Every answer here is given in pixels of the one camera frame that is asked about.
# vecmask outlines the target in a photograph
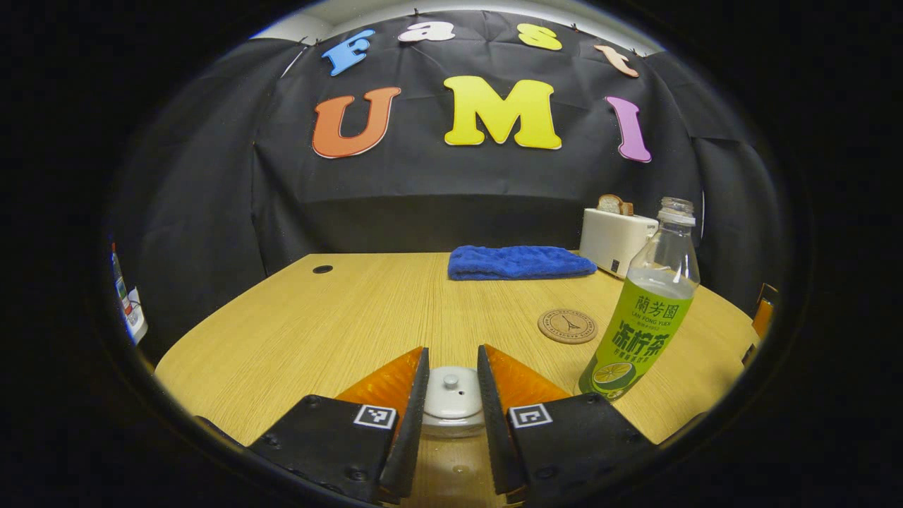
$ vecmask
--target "folded blue towel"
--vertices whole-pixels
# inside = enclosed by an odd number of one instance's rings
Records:
[[[449,256],[449,278],[454,280],[568,278],[595,271],[592,261],[560,247],[520,245],[488,249],[465,245]]]

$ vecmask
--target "wooden table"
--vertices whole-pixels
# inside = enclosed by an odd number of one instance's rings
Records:
[[[621,281],[583,278],[452,281],[448,253],[311,254],[274,274],[188,332],[155,375],[191,414],[242,444],[257,439],[309,393],[334,397],[418,345],[434,367],[476,368],[489,343],[572,390],[608,326]],[[312,269],[332,265],[328,273]],[[539,316],[572,308],[592,316],[579,345],[540,333]],[[705,287],[653,369],[614,406],[655,443],[706,411],[740,374],[759,338],[751,320]],[[421,437],[405,507],[496,507],[485,433]]]

